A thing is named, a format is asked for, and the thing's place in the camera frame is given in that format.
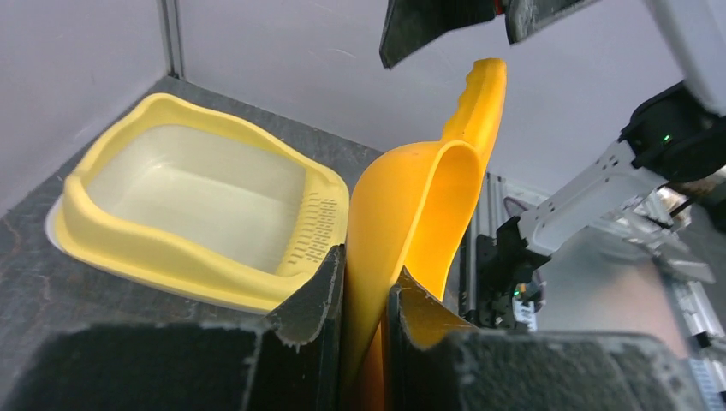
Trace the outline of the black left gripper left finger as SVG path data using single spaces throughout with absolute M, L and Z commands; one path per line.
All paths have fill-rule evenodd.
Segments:
M 332 247 L 312 278 L 265 320 L 264 410 L 336 410 L 345 246 Z

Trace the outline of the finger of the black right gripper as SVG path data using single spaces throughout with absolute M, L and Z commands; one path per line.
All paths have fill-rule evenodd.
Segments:
M 520 43 L 597 0 L 510 0 L 504 2 L 505 28 L 511 45 Z
M 392 69 L 442 35 L 502 12 L 497 0 L 389 0 L 378 49 L 381 63 Z

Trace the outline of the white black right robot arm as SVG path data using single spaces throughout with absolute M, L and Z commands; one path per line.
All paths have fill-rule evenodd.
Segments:
M 682 80 L 647 99 L 594 164 L 494 235 L 468 231 L 461 316 L 485 328 L 520 329 L 516 308 L 537 304 L 534 272 L 597 218 L 669 182 L 703 179 L 725 164 L 725 4 L 650 1 L 647 8 Z M 502 16 L 520 43 L 586 7 L 583 1 L 391 1 L 379 55 L 391 69 L 444 34 Z

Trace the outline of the orange plastic litter scoop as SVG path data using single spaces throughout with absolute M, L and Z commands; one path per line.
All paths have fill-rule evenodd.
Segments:
M 506 87 L 504 60 L 478 60 L 441 138 L 385 152 L 356 183 L 342 300 L 343 409 L 385 406 L 380 320 L 402 270 L 443 298 L 497 141 Z

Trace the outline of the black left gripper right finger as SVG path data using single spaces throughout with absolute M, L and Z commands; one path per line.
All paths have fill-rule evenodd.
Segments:
M 478 328 L 447 309 L 406 268 L 385 312 L 387 402 L 391 410 L 460 410 L 457 334 Z

